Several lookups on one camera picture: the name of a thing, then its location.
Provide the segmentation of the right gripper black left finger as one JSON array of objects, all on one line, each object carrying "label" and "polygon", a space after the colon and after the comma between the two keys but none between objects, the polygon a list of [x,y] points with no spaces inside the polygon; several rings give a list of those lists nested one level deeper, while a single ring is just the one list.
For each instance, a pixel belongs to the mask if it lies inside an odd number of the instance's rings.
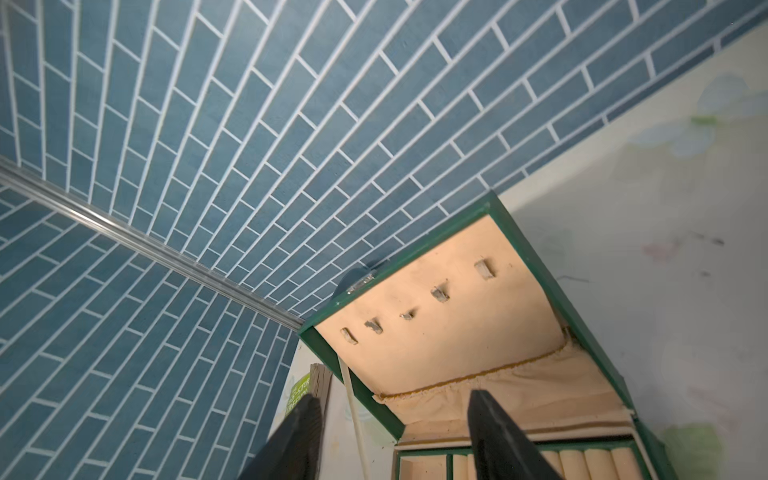
[{"label": "right gripper black left finger", "polygon": [[318,398],[304,395],[238,480],[311,480],[318,474],[323,419]]}]

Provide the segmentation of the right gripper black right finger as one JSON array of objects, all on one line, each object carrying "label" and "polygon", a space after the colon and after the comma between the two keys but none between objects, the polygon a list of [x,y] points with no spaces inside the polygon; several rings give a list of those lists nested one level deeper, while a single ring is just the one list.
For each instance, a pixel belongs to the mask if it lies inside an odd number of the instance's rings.
[{"label": "right gripper black right finger", "polygon": [[561,479],[488,391],[471,391],[468,426],[478,479]]}]

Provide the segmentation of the green jewelry box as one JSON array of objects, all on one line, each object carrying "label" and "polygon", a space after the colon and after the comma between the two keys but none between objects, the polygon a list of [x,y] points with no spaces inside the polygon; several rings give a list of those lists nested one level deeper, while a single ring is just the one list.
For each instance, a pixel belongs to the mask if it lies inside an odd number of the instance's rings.
[{"label": "green jewelry box", "polygon": [[300,338],[394,437],[396,479],[476,479],[487,391],[562,479],[672,479],[664,444],[493,193],[357,276]]}]

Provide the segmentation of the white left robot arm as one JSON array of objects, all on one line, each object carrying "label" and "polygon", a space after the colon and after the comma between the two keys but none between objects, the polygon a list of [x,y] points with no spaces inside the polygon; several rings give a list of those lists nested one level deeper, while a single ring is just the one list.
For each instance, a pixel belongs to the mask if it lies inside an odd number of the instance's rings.
[{"label": "white left robot arm", "polygon": [[351,420],[353,423],[355,441],[356,441],[358,456],[359,456],[359,460],[362,468],[362,477],[364,480],[370,480],[371,479],[370,466],[368,462],[367,453],[365,450],[363,428],[359,418],[358,408],[356,405],[356,396],[355,396],[354,388],[352,385],[350,369],[342,359],[339,359],[339,366],[340,366],[342,381],[345,387],[346,396],[349,404]]}]

